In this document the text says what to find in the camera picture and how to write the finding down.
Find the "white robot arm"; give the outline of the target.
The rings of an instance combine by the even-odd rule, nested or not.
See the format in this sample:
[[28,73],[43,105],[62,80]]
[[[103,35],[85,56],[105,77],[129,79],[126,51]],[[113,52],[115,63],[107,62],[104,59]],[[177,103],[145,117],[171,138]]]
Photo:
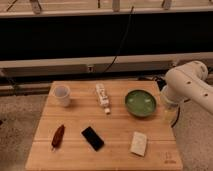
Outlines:
[[160,92],[166,114],[176,111],[184,100],[190,99],[213,115],[213,86],[205,82],[207,77],[207,66],[201,61],[170,69],[165,74],[166,85]]

